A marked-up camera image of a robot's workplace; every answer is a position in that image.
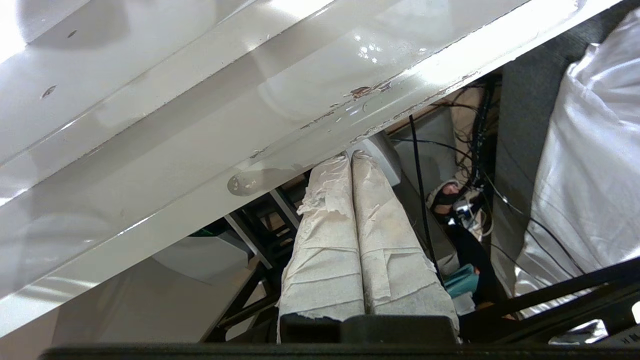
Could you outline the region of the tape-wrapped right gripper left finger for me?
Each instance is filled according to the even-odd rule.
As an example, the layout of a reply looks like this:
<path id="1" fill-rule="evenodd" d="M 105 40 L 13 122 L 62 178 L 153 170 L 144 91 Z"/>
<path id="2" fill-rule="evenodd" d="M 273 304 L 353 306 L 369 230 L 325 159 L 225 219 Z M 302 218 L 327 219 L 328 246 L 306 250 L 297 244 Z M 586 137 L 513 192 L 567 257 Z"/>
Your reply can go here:
<path id="1" fill-rule="evenodd" d="M 301 222 L 282 273 L 278 316 L 345 321 L 365 313 L 350 158 L 315 166 L 297 209 Z"/>

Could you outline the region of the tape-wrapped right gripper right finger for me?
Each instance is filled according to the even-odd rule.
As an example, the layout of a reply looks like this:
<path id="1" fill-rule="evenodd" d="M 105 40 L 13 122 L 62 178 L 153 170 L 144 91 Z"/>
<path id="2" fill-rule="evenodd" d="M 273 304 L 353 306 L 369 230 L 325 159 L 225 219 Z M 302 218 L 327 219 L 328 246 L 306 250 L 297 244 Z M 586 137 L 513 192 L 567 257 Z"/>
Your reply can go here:
<path id="1" fill-rule="evenodd" d="M 379 164 L 357 150 L 351 170 L 366 312 L 446 317 L 459 330 L 454 302 Z"/>

